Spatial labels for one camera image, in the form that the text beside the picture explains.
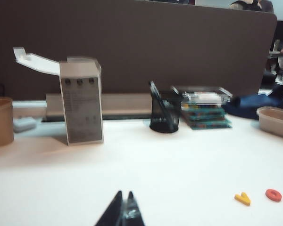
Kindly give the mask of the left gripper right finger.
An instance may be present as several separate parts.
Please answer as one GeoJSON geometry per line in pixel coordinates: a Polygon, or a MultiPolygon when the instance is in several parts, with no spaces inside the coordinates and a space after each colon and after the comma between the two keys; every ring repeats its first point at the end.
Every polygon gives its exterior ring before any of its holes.
{"type": "Polygon", "coordinates": [[[132,191],[129,192],[128,197],[124,204],[122,225],[145,226],[138,203],[132,191]]]}

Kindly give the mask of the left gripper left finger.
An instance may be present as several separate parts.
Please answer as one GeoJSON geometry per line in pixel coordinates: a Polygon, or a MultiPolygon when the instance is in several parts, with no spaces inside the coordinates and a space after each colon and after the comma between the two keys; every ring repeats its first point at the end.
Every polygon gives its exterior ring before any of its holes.
{"type": "Polygon", "coordinates": [[[123,196],[122,191],[118,191],[95,225],[120,226],[122,211],[123,196]]]}

